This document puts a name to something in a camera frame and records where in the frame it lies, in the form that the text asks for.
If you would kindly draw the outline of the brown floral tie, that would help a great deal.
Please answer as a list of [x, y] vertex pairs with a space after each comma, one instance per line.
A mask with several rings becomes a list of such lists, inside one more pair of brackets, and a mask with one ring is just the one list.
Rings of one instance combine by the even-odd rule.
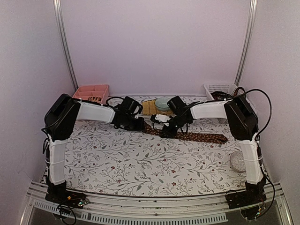
[[[161, 138], [168, 138], [163, 135], [161, 130], [154, 129], [149, 124], [144, 124], [144, 130], [142, 131], [145, 134], [156, 135]], [[204, 143], [217, 143], [217, 144], [225, 144], [228, 142], [228, 138], [222, 134], [200, 134], [200, 133], [182, 133], [179, 132], [175, 135], [175, 137], [169, 137], [169, 139], [178, 139], [183, 141], [193, 141], [193, 142], [204, 142]]]

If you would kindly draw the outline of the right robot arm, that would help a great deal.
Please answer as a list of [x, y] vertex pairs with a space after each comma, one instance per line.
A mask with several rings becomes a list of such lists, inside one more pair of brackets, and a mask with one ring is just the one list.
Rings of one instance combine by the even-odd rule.
[[246, 166], [246, 190], [241, 194], [229, 194], [230, 201], [242, 199], [253, 204], [263, 198], [266, 175], [263, 173], [263, 156], [259, 147], [260, 133], [258, 117], [245, 94], [223, 100], [210, 100], [185, 104], [175, 96], [168, 101], [175, 117], [156, 115], [155, 120], [163, 123], [161, 136], [174, 138], [178, 129], [194, 120], [203, 118], [226, 119], [232, 136], [239, 141]]

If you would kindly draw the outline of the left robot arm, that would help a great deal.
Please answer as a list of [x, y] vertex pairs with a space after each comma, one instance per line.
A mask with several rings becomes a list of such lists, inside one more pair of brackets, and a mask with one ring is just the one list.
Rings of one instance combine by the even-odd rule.
[[127, 131], [140, 132], [145, 129], [144, 119], [138, 116], [143, 106], [128, 96], [121, 100], [120, 104], [112, 106], [62, 94], [45, 115], [45, 126], [41, 130], [46, 135], [43, 144], [46, 183], [48, 193], [59, 203], [66, 203], [70, 199], [64, 174], [65, 148], [76, 121], [100, 121]]

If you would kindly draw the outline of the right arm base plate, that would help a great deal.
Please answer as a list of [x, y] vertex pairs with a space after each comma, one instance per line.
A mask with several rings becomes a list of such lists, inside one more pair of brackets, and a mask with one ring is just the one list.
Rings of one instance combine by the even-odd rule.
[[267, 200], [264, 189], [246, 189], [244, 191], [230, 190], [225, 194], [225, 199], [229, 209], [249, 206], [256, 203], [262, 203]]

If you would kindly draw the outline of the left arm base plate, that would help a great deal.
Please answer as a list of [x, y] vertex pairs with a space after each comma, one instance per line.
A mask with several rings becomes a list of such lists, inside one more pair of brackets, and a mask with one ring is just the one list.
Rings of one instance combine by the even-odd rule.
[[57, 203], [60, 206], [68, 206], [72, 209], [82, 209], [89, 204], [87, 196], [84, 193], [65, 191], [61, 193], [47, 193], [45, 199], [49, 202]]

